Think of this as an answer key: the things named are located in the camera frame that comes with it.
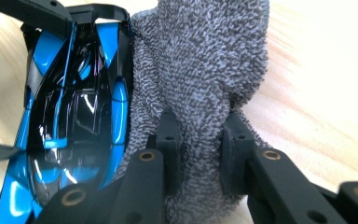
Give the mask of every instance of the gray towel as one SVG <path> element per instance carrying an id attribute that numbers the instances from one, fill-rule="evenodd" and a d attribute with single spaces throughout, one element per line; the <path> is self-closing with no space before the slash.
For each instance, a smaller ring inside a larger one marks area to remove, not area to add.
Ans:
<path id="1" fill-rule="evenodd" d="M 184 143 L 182 185 L 166 199 L 167 223 L 218 223 L 241 199 L 222 193 L 219 136 L 230 111 L 253 131 L 241 106 L 266 73 L 268 18 L 269 2 L 258 0 L 159 0 L 132 17 L 131 133 L 117 178 L 171 108 Z"/>

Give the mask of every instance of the wooden table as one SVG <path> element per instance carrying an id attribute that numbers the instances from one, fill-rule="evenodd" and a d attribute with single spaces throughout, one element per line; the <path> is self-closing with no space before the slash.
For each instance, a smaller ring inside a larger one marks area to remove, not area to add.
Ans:
<path id="1" fill-rule="evenodd" d="M 157 4 L 99 2 L 123 6 L 130 14 Z M 336 191 L 340 182 L 358 180 L 358 1 L 270 4 L 268 73 L 243 110 L 260 135 L 288 154 L 310 181 Z M 26 49 L 20 25 L 0 14 L 0 143 L 7 145 L 14 142 L 22 113 Z M 6 166 L 0 162 L 0 189 Z M 245 220 L 243 201 L 224 223 Z"/>

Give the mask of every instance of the blue and black plastic object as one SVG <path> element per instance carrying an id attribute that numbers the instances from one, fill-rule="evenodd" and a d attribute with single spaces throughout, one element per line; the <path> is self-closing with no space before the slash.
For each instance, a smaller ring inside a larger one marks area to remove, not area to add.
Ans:
<path id="1" fill-rule="evenodd" d="M 0 194 L 0 223 L 31 223 L 61 189 L 111 183 L 128 142 L 131 23 L 110 5 L 0 0 L 24 21 L 24 112 Z M 106 19 L 105 23 L 96 22 Z"/>

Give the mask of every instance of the gray cloth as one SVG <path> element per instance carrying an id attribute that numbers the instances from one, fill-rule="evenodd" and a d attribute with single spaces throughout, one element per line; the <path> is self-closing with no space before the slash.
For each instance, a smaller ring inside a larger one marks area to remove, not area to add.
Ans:
<path id="1" fill-rule="evenodd" d="M 230 111 L 241 113 L 266 73 L 269 2 L 160 0 L 133 15 L 134 92 L 130 143 L 117 172 L 145 148 L 165 108 L 179 120 L 182 185 L 166 199 L 167 223 L 218 223 L 241 197 L 224 195 L 219 136 Z M 259 146 L 266 146 L 253 131 Z"/>

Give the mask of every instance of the tabletop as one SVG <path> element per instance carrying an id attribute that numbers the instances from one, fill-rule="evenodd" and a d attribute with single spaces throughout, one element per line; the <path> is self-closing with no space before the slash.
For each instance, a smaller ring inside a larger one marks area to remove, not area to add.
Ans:
<path id="1" fill-rule="evenodd" d="M 110 3 L 130 14 L 157 0 Z M 0 13 L 0 144 L 13 145 L 22 114 L 26 47 L 21 22 Z M 337 191 L 358 180 L 358 1 L 271 0 L 268 72 L 243 111 L 263 139 L 309 181 Z M 7 162 L 0 162 L 0 190 Z M 246 201 L 224 223 L 248 223 Z"/>

